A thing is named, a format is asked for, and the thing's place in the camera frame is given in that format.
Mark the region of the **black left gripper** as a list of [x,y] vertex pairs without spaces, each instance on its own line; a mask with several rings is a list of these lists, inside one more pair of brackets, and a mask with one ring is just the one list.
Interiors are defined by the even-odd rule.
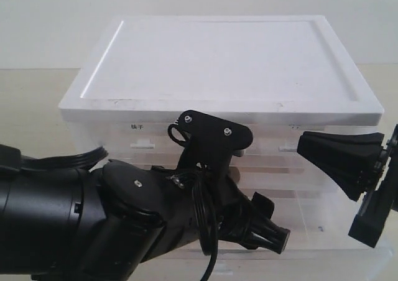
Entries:
[[281,254],[290,230],[271,221],[275,204],[254,192],[249,199],[229,174],[231,159],[253,142],[247,126],[195,110],[184,111],[167,128],[183,151],[174,169],[153,166],[190,200],[185,231],[196,234],[205,255],[218,252],[218,242],[259,247]]

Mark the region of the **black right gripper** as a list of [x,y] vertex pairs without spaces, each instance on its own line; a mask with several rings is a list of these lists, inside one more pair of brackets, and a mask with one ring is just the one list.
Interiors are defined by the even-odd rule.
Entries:
[[384,134],[325,134],[305,131],[297,153],[326,173],[346,194],[358,201],[365,195],[348,235],[375,247],[389,210],[397,209],[397,124],[383,145]]

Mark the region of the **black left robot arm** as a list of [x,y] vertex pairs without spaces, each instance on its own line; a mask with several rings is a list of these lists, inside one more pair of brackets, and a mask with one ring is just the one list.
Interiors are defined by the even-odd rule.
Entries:
[[1,146],[1,273],[32,280],[127,280],[137,266],[198,241],[281,253],[288,229],[274,203],[248,198],[229,172],[253,141],[241,124],[184,111],[167,132],[183,148],[173,169],[109,159],[107,150],[35,159]]

